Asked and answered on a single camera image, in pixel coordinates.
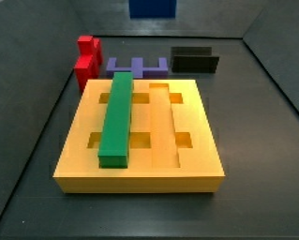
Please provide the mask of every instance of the gray surface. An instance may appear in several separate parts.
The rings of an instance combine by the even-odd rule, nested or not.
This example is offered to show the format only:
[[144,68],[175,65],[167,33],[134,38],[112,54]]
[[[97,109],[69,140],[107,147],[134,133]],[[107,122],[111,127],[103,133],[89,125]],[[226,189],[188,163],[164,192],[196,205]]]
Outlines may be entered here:
[[128,0],[71,0],[100,36],[242,38],[268,0],[178,0],[171,20],[130,19]]
[[299,111],[299,0],[272,0],[244,41]]
[[220,60],[199,78],[227,174],[214,194],[69,194],[52,180],[79,101],[75,78],[52,113],[0,222],[0,236],[299,237],[299,116],[240,40],[103,38],[122,65],[171,46],[211,46]]
[[65,0],[0,3],[0,214],[77,55]]

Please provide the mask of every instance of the gray wall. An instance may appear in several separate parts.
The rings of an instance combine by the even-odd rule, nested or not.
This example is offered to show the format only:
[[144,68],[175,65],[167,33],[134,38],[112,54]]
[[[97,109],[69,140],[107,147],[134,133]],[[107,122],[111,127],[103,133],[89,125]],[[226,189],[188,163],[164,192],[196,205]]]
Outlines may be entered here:
[[244,35],[299,112],[299,0],[272,0]]
[[0,3],[0,214],[69,77],[79,21],[67,0]]
[[128,0],[71,0],[93,35],[242,38],[268,0],[178,0],[174,20],[131,20]]

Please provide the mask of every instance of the red block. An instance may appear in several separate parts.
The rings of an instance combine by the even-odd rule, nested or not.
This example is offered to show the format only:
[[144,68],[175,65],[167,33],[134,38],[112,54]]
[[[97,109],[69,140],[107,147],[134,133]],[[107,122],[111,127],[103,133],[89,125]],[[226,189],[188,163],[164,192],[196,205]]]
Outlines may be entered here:
[[80,57],[73,70],[83,93],[88,79],[99,77],[99,65],[103,64],[101,41],[92,36],[80,36],[77,39]]
[[101,65],[103,64],[103,52],[101,52],[101,41],[99,38],[93,39],[93,48],[96,50],[96,61],[97,64]]
[[93,39],[92,36],[80,36],[77,39],[77,46],[81,55],[93,55]]
[[84,92],[88,79],[99,77],[99,66],[93,64],[92,55],[80,56],[73,67],[80,92]]

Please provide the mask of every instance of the purple block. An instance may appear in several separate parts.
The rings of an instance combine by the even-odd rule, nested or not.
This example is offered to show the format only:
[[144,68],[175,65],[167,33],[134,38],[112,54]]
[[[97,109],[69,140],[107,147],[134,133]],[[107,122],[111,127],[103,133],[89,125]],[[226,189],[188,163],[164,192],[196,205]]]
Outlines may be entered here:
[[168,77],[168,65],[167,58],[159,57],[158,67],[144,67],[143,68],[144,77]]
[[131,67],[116,67],[115,65],[116,65],[116,57],[111,57],[108,60],[107,69],[105,69],[108,77],[111,78],[113,77],[115,71],[123,71],[123,72],[131,71]]
[[159,57],[158,67],[144,67],[143,57],[131,58],[131,67],[117,67],[116,57],[111,57],[107,63],[107,76],[112,78],[113,72],[131,71],[135,79],[143,79],[144,77],[163,77],[168,76],[167,58]]

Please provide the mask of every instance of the rectangular hole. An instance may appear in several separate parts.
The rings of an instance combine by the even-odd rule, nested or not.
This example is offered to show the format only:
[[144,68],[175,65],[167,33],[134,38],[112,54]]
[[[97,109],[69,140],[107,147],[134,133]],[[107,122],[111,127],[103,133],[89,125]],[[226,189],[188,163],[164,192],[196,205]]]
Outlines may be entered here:
[[178,148],[192,148],[188,132],[175,132],[175,144]]
[[130,148],[151,148],[150,132],[130,133]]
[[[101,93],[99,98],[99,103],[108,104],[109,93]],[[134,104],[150,104],[150,93],[132,93],[132,103]]]
[[[89,134],[88,148],[99,148],[101,141],[101,132]],[[150,132],[130,133],[130,148],[151,148]]]
[[89,134],[88,148],[99,148],[101,140],[101,132],[92,132]]
[[99,103],[108,104],[108,102],[109,102],[109,93],[101,93],[99,98]]
[[150,88],[168,88],[170,89],[170,85],[167,83],[150,83]]
[[183,104],[183,96],[180,93],[170,93],[170,103],[180,103]]
[[[99,98],[99,103],[108,104],[109,93],[101,93]],[[170,103],[183,104],[183,96],[180,93],[170,93]],[[150,94],[148,93],[132,93],[132,104],[150,104]]]
[[132,93],[132,103],[150,104],[150,93]]

